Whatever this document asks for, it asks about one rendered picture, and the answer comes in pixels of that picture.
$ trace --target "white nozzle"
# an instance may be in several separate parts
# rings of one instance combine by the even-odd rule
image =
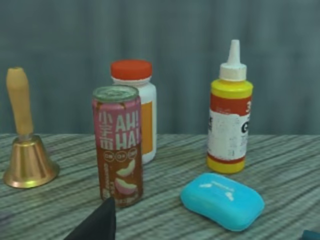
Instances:
[[[247,66],[240,62],[240,41],[232,40],[228,61],[220,66],[220,79],[232,82],[244,81],[247,78]]]

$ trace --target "blue object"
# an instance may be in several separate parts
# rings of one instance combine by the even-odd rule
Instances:
[[[304,230],[301,240],[320,240],[320,233]]]
[[[180,198],[188,210],[233,232],[248,228],[265,207],[255,190],[215,173],[195,178],[183,188]]]

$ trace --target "red and white label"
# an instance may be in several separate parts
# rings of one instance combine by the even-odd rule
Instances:
[[[222,162],[236,163],[246,155],[251,96],[226,99],[211,94],[208,154]]]

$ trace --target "wooden table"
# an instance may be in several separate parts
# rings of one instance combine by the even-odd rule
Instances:
[[[62,240],[101,204],[92,135],[42,135],[61,172],[33,189],[0,185],[1,240]],[[13,135],[0,136],[0,174]],[[209,172],[205,135],[159,135],[156,159],[145,166],[143,200],[117,211],[117,240],[296,240],[320,232],[320,136],[255,135],[247,165],[230,178],[256,189],[265,210],[241,233],[187,211],[182,187]]]

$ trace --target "red lid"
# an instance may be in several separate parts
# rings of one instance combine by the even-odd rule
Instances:
[[[115,61],[111,64],[111,76],[121,80],[141,80],[152,75],[151,62],[138,59]]]

